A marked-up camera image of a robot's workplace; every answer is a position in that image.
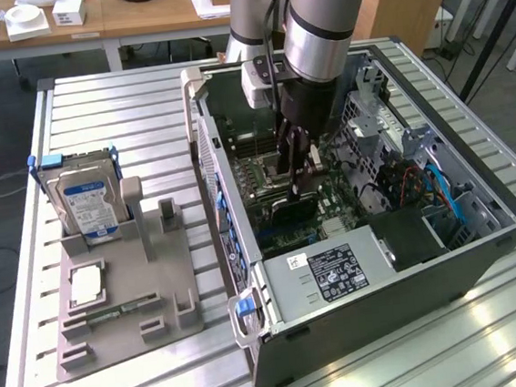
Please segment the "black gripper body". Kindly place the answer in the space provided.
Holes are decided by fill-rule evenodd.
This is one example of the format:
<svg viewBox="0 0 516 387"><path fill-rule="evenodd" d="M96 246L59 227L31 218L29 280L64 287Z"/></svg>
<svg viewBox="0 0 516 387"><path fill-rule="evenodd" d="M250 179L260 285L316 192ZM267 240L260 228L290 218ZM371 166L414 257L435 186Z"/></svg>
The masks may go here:
<svg viewBox="0 0 516 387"><path fill-rule="evenodd" d="M329 122L336 97L337 80L317 83L291 79L281 88L281 113L292 125L306 130L310 137L320 137Z"/></svg>

